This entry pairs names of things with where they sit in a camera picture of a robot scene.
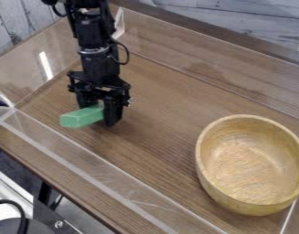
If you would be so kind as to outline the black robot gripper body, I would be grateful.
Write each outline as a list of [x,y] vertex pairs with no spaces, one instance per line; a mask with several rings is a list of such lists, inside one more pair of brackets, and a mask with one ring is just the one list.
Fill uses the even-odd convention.
[[74,94],[84,90],[98,90],[105,96],[129,96],[130,85],[120,78],[118,49],[106,47],[78,50],[81,71],[70,70],[68,90]]

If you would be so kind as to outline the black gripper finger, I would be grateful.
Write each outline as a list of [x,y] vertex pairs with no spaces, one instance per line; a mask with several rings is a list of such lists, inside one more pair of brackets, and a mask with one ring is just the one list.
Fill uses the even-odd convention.
[[102,99],[102,93],[98,90],[81,90],[76,93],[76,99],[78,107],[82,109],[97,104],[97,102]]
[[129,105],[129,96],[105,96],[104,98],[104,123],[112,127],[121,119],[122,108]]

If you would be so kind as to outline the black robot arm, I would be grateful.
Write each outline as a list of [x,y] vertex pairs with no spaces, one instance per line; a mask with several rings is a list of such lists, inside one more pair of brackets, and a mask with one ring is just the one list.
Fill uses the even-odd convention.
[[39,0],[42,4],[61,4],[58,13],[68,20],[78,43],[81,70],[70,70],[68,91],[76,94],[78,109],[59,116],[59,125],[80,128],[96,122],[113,126],[129,105],[130,84],[120,78],[118,50],[125,48],[113,38],[114,19],[106,0]]

